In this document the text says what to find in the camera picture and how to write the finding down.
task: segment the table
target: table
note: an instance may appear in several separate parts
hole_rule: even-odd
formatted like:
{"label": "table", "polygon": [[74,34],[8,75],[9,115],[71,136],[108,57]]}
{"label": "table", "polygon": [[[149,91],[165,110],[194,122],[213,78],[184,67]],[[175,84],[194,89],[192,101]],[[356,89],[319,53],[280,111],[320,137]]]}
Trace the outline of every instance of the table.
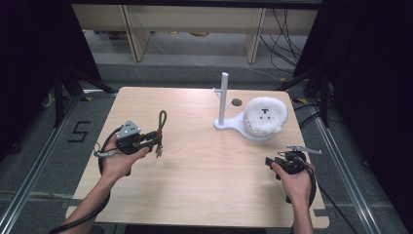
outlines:
{"label": "table", "polygon": [[[164,126],[164,153],[149,153],[137,161],[131,175],[112,190],[111,200],[97,217],[99,222],[227,227],[290,227],[291,205],[282,184],[265,166],[266,157],[304,145],[289,96],[285,92],[229,90],[227,99],[239,98],[225,118],[237,116],[253,98],[273,97],[288,106],[283,131],[264,143],[252,142],[235,131],[218,131],[219,100],[213,90],[122,88],[108,114],[98,142],[131,119],[143,133],[158,128],[161,110],[168,113]],[[100,177],[97,159],[91,159],[73,199],[83,199]],[[69,207],[70,215],[75,207]],[[325,228],[328,216],[317,193],[311,207],[315,228]]]}

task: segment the white stand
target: white stand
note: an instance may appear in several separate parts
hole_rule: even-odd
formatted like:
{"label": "white stand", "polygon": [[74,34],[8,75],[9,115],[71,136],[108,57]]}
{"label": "white stand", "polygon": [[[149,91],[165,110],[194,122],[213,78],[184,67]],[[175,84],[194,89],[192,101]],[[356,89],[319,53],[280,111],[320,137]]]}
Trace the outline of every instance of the white stand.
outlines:
{"label": "white stand", "polygon": [[256,142],[264,142],[270,140],[274,137],[275,134],[269,136],[253,136],[249,134],[245,127],[244,127],[244,112],[241,112],[236,118],[233,119],[224,119],[225,117],[225,109],[226,106],[226,99],[227,99],[227,87],[228,87],[228,73],[222,72],[222,80],[221,80],[221,90],[215,90],[217,94],[220,94],[219,100],[219,118],[213,122],[213,126],[217,130],[234,130],[240,133],[243,137],[256,141]]}

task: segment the white base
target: white base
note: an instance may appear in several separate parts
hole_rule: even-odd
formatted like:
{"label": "white base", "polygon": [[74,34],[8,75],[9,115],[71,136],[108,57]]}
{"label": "white base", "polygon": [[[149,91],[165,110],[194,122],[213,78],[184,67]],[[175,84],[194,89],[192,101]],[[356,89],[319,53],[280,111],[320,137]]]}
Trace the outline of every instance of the white base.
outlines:
{"label": "white base", "polygon": [[222,125],[219,124],[219,119],[216,119],[213,122],[213,126],[215,126],[215,129],[217,130],[235,130],[239,132],[243,137],[250,139],[252,141],[257,141],[257,142],[268,141],[276,135],[276,134],[272,134],[269,136],[258,137],[258,136],[253,136],[249,134],[244,127],[243,117],[244,117],[244,111],[241,112],[237,117],[233,119],[224,119],[224,123]]}

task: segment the toy face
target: toy face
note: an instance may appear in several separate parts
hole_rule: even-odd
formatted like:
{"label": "toy face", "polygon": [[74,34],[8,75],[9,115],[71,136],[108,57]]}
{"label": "toy face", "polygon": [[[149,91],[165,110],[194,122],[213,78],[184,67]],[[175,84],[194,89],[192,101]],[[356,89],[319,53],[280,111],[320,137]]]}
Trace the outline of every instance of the toy face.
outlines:
{"label": "toy face", "polygon": [[286,105],[273,97],[258,97],[249,102],[244,113],[245,128],[256,137],[276,134],[287,119]]}

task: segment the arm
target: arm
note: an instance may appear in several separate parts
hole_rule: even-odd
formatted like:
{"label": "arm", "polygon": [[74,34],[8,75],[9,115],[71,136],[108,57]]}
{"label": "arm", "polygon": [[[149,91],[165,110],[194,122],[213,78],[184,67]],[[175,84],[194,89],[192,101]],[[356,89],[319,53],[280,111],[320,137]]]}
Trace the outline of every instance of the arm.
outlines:
{"label": "arm", "polygon": [[273,163],[272,167],[274,172],[282,179],[282,187],[291,200],[292,210],[294,212],[294,234],[314,233],[309,209],[312,185],[308,173],[303,171],[296,175],[289,175],[276,163]]}
{"label": "arm", "polygon": [[[106,146],[106,149],[113,148],[116,148],[116,135],[114,135],[110,139]],[[115,154],[103,159],[103,172],[100,180],[91,190],[91,192],[86,196],[79,207],[69,216],[69,218],[63,224],[76,221],[96,210],[103,203],[116,182],[131,170],[131,166],[136,160],[145,157],[148,150],[148,148],[143,148],[131,155]],[[94,225],[94,220],[95,217],[85,223],[82,223],[61,233],[89,234],[92,226]]]}

